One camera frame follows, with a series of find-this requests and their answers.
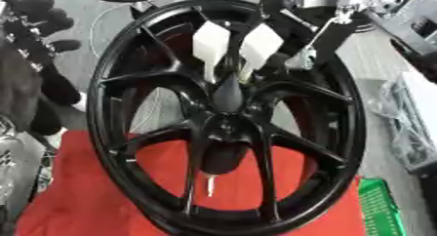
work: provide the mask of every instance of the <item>cable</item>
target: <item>cable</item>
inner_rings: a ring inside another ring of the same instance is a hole
[[[154,4],[152,3],[152,2],[150,2],[150,1],[147,1],[147,3],[150,5],[150,6],[154,6]],[[91,51],[92,51],[92,53],[93,53],[93,55],[94,55],[94,57],[96,57],[96,59],[99,59],[100,58],[100,56],[101,55],[99,55],[98,54],[98,52],[97,52],[97,50],[96,50],[96,47],[94,46],[94,30],[95,30],[95,28],[96,28],[96,25],[98,24],[98,22],[103,18],[103,17],[105,17],[108,13],[110,13],[110,12],[112,12],[112,11],[115,11],[115,10],[118,10],[118,9],[121,9],[121,8],[123,8],[123,7],[128,7],[128,6],[131,6],[132,4],[123,4],[123,5],[120,5],[120,6],[115,6],[115,7],[112,7],[112,8],[109,8],[109,9],[107,9],[107,10],[105,10],[105,11],[103,11],[102,13],[100,13],[97,17],[96,17],[96,19],[93,21],[93,23],[91,24],[91,27],[90,27],[90,37],[89,37],[89,44],[90,44],[90,48],[91,48]],[[159,106],[159,98],[160,98],[160,96],[161,96],[161,91],[159,90],[159,88],[156,90],[156,94],[155,94],[155,99],[154,99],[154,101],[153,101],[153,104],[152,104],[152,107],[150,108],[150,112],[148,112],[146,115],[145,115],[145,117],[144,117],[144,119],[142,119],[142,121],[138,124],[138,125],[136,125],[132,130],[131,130],[131,132],[133,132],[133,133],[135,133],[144,123],[146,123],[149,119],[150,119],[150,117],[153,115],[153,113],[156,111],[156,109],[158,109],[158,106]]]
[[[161,97],[161,91],[158,88],[156,90],[155,99],[153,100],[153,106],[150,109],[150,112],[148,112],[148,114],[144,117],[144,119],[142,119],[142,121],[140,123],[138,123],[133,129],[131,129],[131,133],[136,133],[137,130],[150,119],[152,114],[156,111],[156,109],[158,109],[158,106],[160,106],[160,103],[159,103],[160,97]]]
[[[102,13],[100,13],[97,17],[96,17],[96,19],[93,21],[93,24],[91,24],[91,27],[90,27],[90,39],[89,39],[89,43],[90,43],[90,48],[91,48],[91,51],[93,52],[93,55],[94,55],[94,57],[96,57],[96,59],[99,59],[100,58],[100,56],[101,55],[99,55],[98,54],[98,52],[97,52],[97,50],[96,50],[96,47],[94,46],[94,30],[95,30],[95,28],[96,28],[96,25],[97,25],[97,23],[104,17],[104,16],[106,16],[108,13],[110,13],[110,12],[112,12],[112,11],[115,11],[115,10],[118,10],[118,9],[121,9],[122,7],[125,7],[125,6],[130,6],[131,4],[123,4],[123,5],[121,5],[121,6],[115,6],[115,7],[112,7],[112,8],[109,8],[109,9],[107,9],[106,11],[103,11]]]

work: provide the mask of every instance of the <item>hand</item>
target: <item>hand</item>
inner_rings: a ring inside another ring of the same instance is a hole
[[[10,0],[15,12],[28,16],[35,23],[43,37],[73,26],[73,19],[66,12],[54,9],[54,0]],[[25,131],[32,121],[40,95],[41,79],[16,52],[13,46],[3,41],[0,47],[0,113],[6,115],[19,132]],[[53,42],[58,53],[76,50],[77,40]]]

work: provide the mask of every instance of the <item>green plastic basket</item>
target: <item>green plastic basket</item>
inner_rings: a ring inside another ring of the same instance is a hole
[[[399,209],[385,180],[361,179],[359,194],[367,236],[406,236]]]

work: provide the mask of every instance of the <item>wheel spoke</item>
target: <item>wheel spoke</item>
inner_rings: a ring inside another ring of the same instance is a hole
[[[139,29],[140,36],[144,39],[146,37],[149,37],[152,39],[152,41],[158,46],[159,49],[164,52],[164,54],[170,59],[172,64],[179,63],[179,59],[176,57],[176,54],[173,52],[173,50],[165,43],[164,40],[159,38],[157,35],[153,34],[153,32],[145,27],[142,27]]]
[[[111,146],[111,150],[123,150],[129,146],[137,145],[137,150],[141,147],[145,147],[151,144],[160,142],[176,140],[176,139],[188,139],[189,135],[189,123],[188,121],[182,121],[178,124],[164,127],[135,138],[131,138],[126,142]]]
[[[334,152],[331,152],[310,140],[300,138],[277,127],[274,127],[273,129],[273,145],[297,150],[302,154],[308,154],[317,160],[319,164],[336,167],[343,167],[346,165],[346,159],[336,155]]]
[[[137,81],[149,81],[150,83],[157,78],[162,78],[165,76],[172,76],[175,73],[168,72],[167,70],[150,70],[150,71],[142,71],[136,73],[130,73],[120,76],[114,76],[106,79],[100,80],[100,84],[104,86],[112,86],[112,85],[125,85],[125,84],[133,84]]]
[[[262,203],[259,208],[261,216],[268,221],[280,220],[273,174],[270,137],[262,137],[253,148],[257,159],[259,175],[262,182]]]
[[[296,78],[288,78],[287,81],[277,81],[271,84],[266,84],[261,86],[259,91],[257,91],[257,96],[266,99],[267,101],[275,101],[295,95],[302,95],[310,98],[316,97],[327,103],[340,102],[350,104],[352,102],[352,98]]]
[[[180,199],[182,212],[191,215],[194,205],[196,177],[202,168],[203,158],[212,143],[208,128],[214,123],[214,116],[199,115],[192,118],[191,140],[188,144],[188,168],[185,177],[185,189]]]
[[[273,159],[271,153],[271,135],[268,127],[250,123],[246,126],[250,137],[250,145],[257,159],[259,176],[262,184],[262,203],[259,207],[260,216],[267,221],[278,221],[275,179],[273,174]]]
[[[188,169],[186,170],[185,189],[183,197],[181,198],[183,212],[186,215],[191,215],[192,213],[196,177],[202,167],[202,161],[207,147],[208,143],[204,138],[192,139],[189,144]]]

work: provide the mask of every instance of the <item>white plastic block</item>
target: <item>white plastic block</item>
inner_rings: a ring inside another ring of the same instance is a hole
[[[283,43],[284,40],[272,28],[262,23],[245,37],[240,55],[251,67],[258,70],[281,48]]]
[[[205,63],[205,80],[215,83],[215,68],[227,52],[230,31],[206,21],[193,36],[193,56]]]

